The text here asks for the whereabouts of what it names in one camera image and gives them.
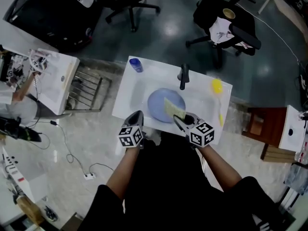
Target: faucet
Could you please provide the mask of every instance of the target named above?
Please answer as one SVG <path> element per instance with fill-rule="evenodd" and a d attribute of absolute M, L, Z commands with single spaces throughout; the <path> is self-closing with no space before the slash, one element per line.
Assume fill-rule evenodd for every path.
<path fill-rule="evenodd" d="M 189 82 L 189 69 L 191 67 L 188 65 L 188 64 L 182 64 L 181 65 L 181 71 L 180 73 L 178 74 L 178 79 L 181 81 L 181 84 L 180 84 L 180 89 L 181 90 L 184 90 L 185 89 L 185 83 L 188 83 Z"/>

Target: cardboard box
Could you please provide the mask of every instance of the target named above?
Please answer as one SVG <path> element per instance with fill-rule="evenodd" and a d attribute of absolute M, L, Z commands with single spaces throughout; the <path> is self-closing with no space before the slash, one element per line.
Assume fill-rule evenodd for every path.
<path fill-rule="evenodd" d="M 39 207 L 27 196 L 19 197 L 17 199 L 17 204 L 34 224 L 39 226 L 44 221 Z"/>

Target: dark green floor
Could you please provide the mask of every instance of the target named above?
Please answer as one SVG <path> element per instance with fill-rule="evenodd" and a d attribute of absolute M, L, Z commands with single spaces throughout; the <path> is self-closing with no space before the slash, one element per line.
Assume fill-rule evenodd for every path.
<path fill-rule="evenodd" d="M 221 78 L 233 85 L 232 96 L 253 106 L 279 107 L 291 104 L 301 108 L 295 78 L 299 67 L 287 46 L 265 24 L 255 19 L 256 35 L 262 47 L 255 56 L 242 54 L 235 57 L 224 51 L 224 64 L 214 68 L 216 52 L 207 42 L 185 47 L 185 41 L 204 36 L 193 22 L 193 12 L 198 0 L 147 0 L 159 5 L 161 13 L 153 9 L 136 9 L 138 31 L 130 32 L 128 11 L 113 18 L 108 25 L 104 18 L 111 13 L 104 9 L 93 34 L 93 42 L 75 53 L 106 61 L 126 62 L 129 55 L 148 58 L 180 66 L 191 65 L 192 70 Z M 248 11 L 257 15 L 265 0 L 256 4 L 241 1 Z M 306 45 L 302 33 L 279 12 L 273 0 L 261 15 L 263 21 L 275 29 L 291 47 L 299 60 L 305 62 Z"/>

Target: checkered marker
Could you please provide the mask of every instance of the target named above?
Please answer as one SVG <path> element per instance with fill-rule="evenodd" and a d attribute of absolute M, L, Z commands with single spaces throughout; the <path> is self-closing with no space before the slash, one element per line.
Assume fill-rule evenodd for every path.
<path fill-rule="evenodd" d="M 122 146 L 126 148 L 136 147 L 143 139 L 139 126 L 121 128 L 117 137 Z"/>
<path fill-rule="evenodd" d="M 214 128 L 203 122 L 189 131 L 190 143 L 199 147 L 205 147 L 214 140 Z"/>

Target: blue plastic cup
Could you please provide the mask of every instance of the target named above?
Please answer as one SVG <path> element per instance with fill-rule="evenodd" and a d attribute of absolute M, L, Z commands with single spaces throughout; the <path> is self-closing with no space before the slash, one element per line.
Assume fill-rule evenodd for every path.
<path fill-rule="evenodd" d="M 133 69 L 136 70 L 137 73 L 143 72 L 143 67 L 141 62 L 139 61 L 138 58 L 131 58 L 129 60 L 130 65 L 133 67 Z"/>

